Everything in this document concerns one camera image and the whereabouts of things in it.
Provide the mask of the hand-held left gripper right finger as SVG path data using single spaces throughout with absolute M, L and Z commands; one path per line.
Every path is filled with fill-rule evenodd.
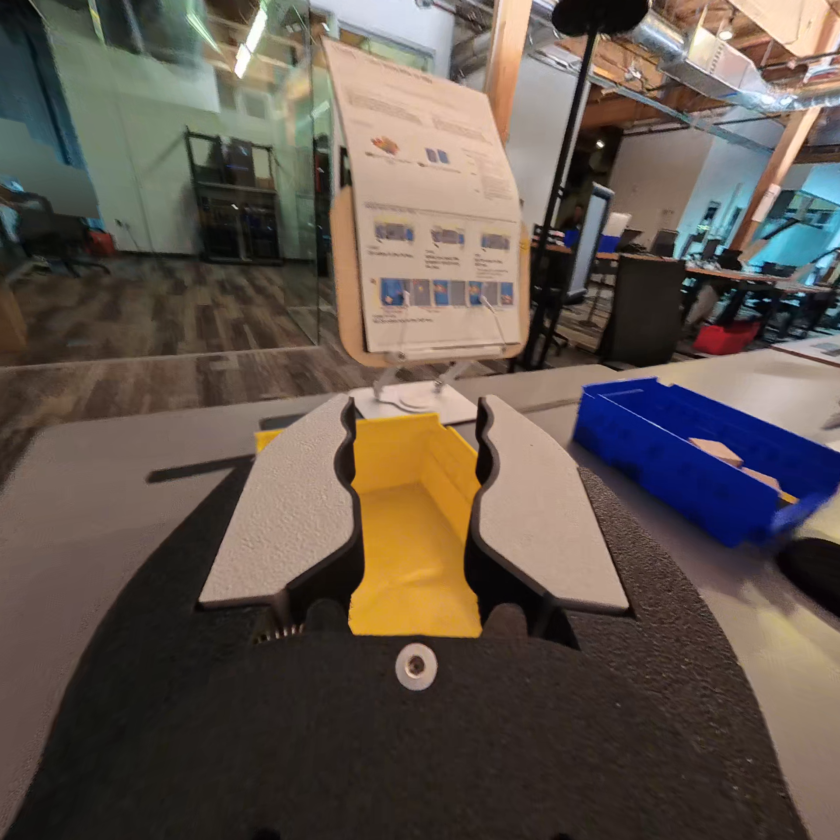
M 581 472 L 548 433 L 496 395 L 479 399 L 465 578 L 483 616 L 523 595 L 576 612 L 630 607 Z

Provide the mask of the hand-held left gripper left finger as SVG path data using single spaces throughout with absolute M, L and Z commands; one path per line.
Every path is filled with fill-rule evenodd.
M 198 603 L 350 609 L 363 580 L 355 406 L 337 395 L 284 428 L 255 457 Z

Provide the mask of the yellow plastic box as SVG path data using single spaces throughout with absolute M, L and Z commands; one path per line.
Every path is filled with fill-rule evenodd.
M 476 451 L 435 413 L 359 420 L 353 449 L 364 578 L 350 630 L 478 637 L 477 597 L 464 572 Z

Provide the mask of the blue plastic box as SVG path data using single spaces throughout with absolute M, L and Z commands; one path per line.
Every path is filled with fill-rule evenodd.
M 730 548 L 799 527 L 838 490 L 837 451 L 654 377 L 585 385 L 573 438 Z M 784 504 L 688 438 L 725 444 L 799 501 Z

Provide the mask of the pile of wooden cubes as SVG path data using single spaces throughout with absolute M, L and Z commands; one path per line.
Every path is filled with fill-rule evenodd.
M 725 444 L 715 440 L 698 437 L 689 437 L 688 443 L 700 449 L 705 454 L 716 458 L 735 469 L 739 469 L 743 474 L 750 476 L 751 478 L 763 483 L 765 486 L 775 490 L 784 504 L 792 505 L 799 501 L 798 497 L 784 491 L 780 482 L 776 478 L 745 466 L 743 459 Z

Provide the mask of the white stand base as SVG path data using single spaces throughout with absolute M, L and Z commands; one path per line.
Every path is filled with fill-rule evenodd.
M 496 338 L 488 343 L 410 350 L 406 339 L 401 338 L 395 351 L 371 352 L 367 349 L 364 327 L 351 185 L 341 187 L 336 195 L 330 209 L 330 226 L 339 338 L 345 353 L 353 361 L 377 373 L 373 385 L 350 391 L 358 414 L 363 419 L 436 414 L 445 426 L 474 423 L 477 408 L 456 391 L 455 382 L 473 364 L 511 361 L 524 350 L 530 331 L 530 257 L 520 256 L 518 245 L 518 341 L 507 342 L 502 338 L 501 310 L 493 308 L 483 297 L 480 309 L 491 315 L 497 330 Z

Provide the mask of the red bag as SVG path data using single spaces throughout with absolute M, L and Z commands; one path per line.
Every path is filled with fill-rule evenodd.
M 759 321 L 735 321 L 729 325 L 703 326 L 692 344 L 692 350 L 702 355 L 731 355 L 745 351 L 761 330 Z

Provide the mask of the small blue bin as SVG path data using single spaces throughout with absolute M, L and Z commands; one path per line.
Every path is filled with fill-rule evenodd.
M 575 250 L 581 239 L 581 230 L 579 228 L 566 228 L 562 231 L 563 244 L 565 247 Z M 596 248 L 597 253 L 611 254 L 617 252 L 617 247 L 620 243 L 621 235 L 611 236 L 602 234 L 600 241 Z

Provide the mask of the brown wooden desk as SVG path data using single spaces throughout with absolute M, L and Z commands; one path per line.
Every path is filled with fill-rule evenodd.
M 769 276 L 754 272 L 705 267 L 687 262 L 685 278 L 689 285 L 683 285 L 681 298 L 681 322 L 684 328 L 698 324 L 707 318 L 695 318 L 695 309 L 700 294 L 713 289 L 717 299 L 725 299 L 725 306 L 710 323 L 723 328 L 731 327 L 739 320 L 739 314 L 748 299 L 768 303 L 767 311 L 759 314 L 759 325 L 765 326 L 779 308 L 790 300 L 815 298 L 815 302 L 827 307 L 838 302 L 838 288 L 833 286 L 806 285 L 796 274 L 788 277 Z

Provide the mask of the black equipment shelf rack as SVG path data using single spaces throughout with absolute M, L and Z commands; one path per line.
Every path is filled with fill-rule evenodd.
M 201 258 L 282 266 L 277 156 L 270 144 L 185 128 Z

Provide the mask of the printed instruction sheet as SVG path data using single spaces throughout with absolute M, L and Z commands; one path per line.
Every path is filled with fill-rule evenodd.
M 518 189 L 487 97 L 331 38 L 369 351 L 501 357 L 522 340 Z

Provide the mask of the wooden pillar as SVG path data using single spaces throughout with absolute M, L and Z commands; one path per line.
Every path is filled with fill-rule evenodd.
M 502 144 L 507 144 L 509 139 L 531 5 L 531 1 L 496 1 L 493 7 L 484 92 Z
M 747 210 L 731 239 L 729 248 L 743 252 L 753 241 L 767 213 L 772 207 L 788 171 L 793 165 L 822 108 L 809 108 L 794 112 L 776 144 L 769 162 L 764 167 Z

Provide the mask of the silver ventilation duct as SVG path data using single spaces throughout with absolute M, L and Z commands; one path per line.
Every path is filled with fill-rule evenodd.
M 701 26 L 683 34 L 649 11 L 626 37 L 656 58 L 659 72 L 707 98 L 763 113 L 795 110 L 794 93 L 765 81 L 750 58 Z

